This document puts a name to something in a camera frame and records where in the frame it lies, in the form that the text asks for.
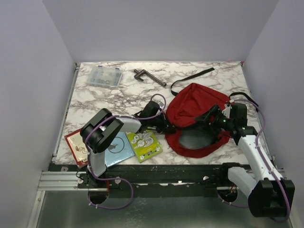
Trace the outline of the aluminium extrusion rail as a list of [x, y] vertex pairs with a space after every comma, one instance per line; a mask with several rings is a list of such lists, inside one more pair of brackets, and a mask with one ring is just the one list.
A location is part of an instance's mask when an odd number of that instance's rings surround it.
[[38, 182], [39, 191], [74, 191], [78, 190], [76, 172], [42, 172]]

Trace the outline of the red backpack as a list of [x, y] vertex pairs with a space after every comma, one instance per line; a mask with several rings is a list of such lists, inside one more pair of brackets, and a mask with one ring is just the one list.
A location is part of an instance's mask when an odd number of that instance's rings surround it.
[[171, 90], [174, 99], [166, 116], [172, 131], [166, 133], [168, 145], [178, 154], [203, 158], [229, 142], [257, 135], [247, 124], [247, 106], [231, 101], [237, 92], [226, 95], [212, 88], [191, 83], [180, 92]]

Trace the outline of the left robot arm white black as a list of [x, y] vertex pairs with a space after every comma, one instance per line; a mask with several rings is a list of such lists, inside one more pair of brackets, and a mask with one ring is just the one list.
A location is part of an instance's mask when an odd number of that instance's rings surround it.
[[108, 109], [101, 109], [80, 130], [80, 136], [88, 149], [87, 169], [91, 173], [89, 182], [96, 188], [105, 183], [105, 150], [119, 132], [142, 133], [153, 130], [158, 133], [176, 133], [169, 122], [165, 106], [149, 101], [143, 110], [128, 116], [114, 115]]

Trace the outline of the red book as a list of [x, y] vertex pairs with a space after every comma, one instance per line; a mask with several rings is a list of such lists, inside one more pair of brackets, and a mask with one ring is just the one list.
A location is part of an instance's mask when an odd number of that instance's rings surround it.
[[87, 148], [83, 143], [80, 131], [81, 129], [78, 129], [70, 134], [65, 135], [64, 138], [71, 150], [76, 165], [78, 168], [83, 168], [87, 165]]

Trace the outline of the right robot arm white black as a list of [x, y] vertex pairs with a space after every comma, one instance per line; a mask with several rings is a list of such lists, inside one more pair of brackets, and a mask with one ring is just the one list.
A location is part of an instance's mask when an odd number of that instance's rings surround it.
[[259, 144], [261, 132], [247, 125], [248, 100], [231, 100], [225, 109], [215, 104], [196, 121], [216, 130], [229, 132], [242, 150], [254, 174], [251, 177], [240, 164], [227, 163], [218, 180], [224, 186], [232, 183], [247, 197], [248, 208], [254, 217], [268, 217], [277, 222], [289, 219], [295, 185], [286, 180]]

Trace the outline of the clear plastic organizer box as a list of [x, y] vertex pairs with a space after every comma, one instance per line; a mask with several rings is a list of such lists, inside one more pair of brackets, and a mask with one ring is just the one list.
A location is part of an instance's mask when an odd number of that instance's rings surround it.
[[92, 68], [87, 83], [91, 86], [117, 88], [123, 77], [123, 70], [104, 66]]

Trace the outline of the light blue book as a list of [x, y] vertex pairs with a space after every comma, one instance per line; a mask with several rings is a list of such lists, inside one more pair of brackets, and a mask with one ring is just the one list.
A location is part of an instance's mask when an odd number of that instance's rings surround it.
[[124, 132], [119, 132], [105, 151], [105, 165], [111, 167], [134, 156], [133, 149]]

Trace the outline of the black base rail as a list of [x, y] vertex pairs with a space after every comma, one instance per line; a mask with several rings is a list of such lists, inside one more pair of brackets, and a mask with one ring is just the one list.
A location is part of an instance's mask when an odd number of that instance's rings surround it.
[[78, 191], [94, 201], [110, 198], [217, 197], [234, 200], [239, 188], [222, 165], [115, 165], [96, 180], [86, 168], [51, 164], [48, 171], [76, 172]]

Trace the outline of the green booklet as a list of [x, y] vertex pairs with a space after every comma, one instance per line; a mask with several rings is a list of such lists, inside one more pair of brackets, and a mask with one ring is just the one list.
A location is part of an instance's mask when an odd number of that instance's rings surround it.
[[142, 163], [163, 151], [161, 144], [151, 130], [145, 130], [142, 133], [127, 132], [126, 136], [139, 163]]

